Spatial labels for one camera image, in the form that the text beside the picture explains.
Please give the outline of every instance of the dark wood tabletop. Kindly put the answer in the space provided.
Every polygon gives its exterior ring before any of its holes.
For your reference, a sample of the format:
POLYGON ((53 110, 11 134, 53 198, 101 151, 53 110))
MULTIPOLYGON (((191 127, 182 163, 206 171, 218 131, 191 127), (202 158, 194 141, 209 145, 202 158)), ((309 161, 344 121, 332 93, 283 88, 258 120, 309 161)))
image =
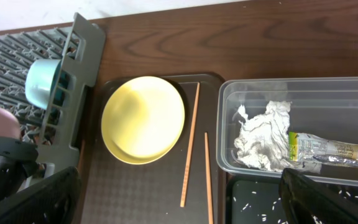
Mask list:
MULTIPOLYGON (((86 118, 98 116, 95 105, 103 84, 120 77, 199 72, 225 80, 358 76, 358 0, 244 1, 92 22, 107 39, 97 84, 87 96, 86 118)), ((95 125, 92 119, 81 124, 83 192, 95 125)), ((80 203, 75 223, 81 210, 80 203)))

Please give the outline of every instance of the clear plastic container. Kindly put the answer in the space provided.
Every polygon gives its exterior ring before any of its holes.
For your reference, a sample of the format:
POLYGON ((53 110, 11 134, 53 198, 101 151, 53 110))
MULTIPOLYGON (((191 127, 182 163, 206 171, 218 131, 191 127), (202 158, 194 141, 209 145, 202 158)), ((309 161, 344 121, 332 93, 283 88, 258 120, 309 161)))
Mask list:
MULTIPOLYGON (((250 169, 236 161, 234 140, 244 105, 249 119, 265 113, 267 103, 291 101, 289 131, 358 144, 358 77, 231 80, 219 91, 216 158, 232 174, 281 177, 279 172, 250 169)), ((306 173, 313 180, 358 186, 358 168, 323 165, 320 174, 306 173)))

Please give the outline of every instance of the black tray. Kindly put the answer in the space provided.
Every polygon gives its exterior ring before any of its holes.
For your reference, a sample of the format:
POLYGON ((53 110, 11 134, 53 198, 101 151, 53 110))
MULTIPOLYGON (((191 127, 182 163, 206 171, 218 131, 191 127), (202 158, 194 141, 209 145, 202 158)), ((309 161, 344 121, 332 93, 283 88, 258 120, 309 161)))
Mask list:
POLYGON ((207 223, 204 132, 208 132, 210 139, 214 221, 221 223, 218 222, 218 198, 223 198, 224 192, 219 194, 218 188, 224 176, 216 163, 216 145, 213 142, 216 138, 218 93, 223 81, 217 76, 205 74, 162 78, 172 83, 183 98, 185 127, 168 154, 141 166, 125 164, 112 156, 100 133, 100 119, 106 102, 130 78, 104 85, 82 223, 207 223), (181 208, 181 189, 197 82, 201 86, 195 140, 186 206, 181 208))
MULTIPOLYGON (((284 210, 282 208, 280 196, 278 194, 278 184, 280 179, 272 177, 261 177, 253 175, 237 175, 231 178, 226 186, 226 223, 279 223, 286 222, 284 210), (262 214, 267 217, 262 221, 262 214)), ((335 194, 345 197, 358 204, 358 187, 323 184, 335 194)))

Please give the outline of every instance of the plate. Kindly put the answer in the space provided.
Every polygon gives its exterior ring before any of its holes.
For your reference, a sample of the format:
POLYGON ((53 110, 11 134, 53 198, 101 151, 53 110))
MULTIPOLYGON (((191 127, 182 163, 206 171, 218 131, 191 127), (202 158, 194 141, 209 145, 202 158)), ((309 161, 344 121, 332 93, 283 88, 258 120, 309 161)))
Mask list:
POLYGON ((120 86, 103 110, 101 131, 110 153, 128 164, 164 156, 178 141, 185 107, 177 89, 157 77, 140 77, 120 86))

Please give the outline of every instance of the gray dish rack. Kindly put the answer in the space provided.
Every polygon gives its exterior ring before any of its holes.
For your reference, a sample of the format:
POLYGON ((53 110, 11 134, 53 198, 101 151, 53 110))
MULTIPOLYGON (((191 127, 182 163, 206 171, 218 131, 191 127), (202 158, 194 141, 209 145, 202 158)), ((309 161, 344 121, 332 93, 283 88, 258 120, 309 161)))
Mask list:
POLYGON ((0 107, 19 120, 22 140, 38 145, 37 162, 47 165, 44 177, 78 163, 80 150, 73 143, 105 40, 105 33, 78 13, 71 27, 0 35, 0 107), (58 79, 68 79, 67 86, 51 90, 51 99, 59 89, 63 101, 50 100, 46 110, 31 105, 24 92, 29 68, 41 58, 61 59, 58 79))

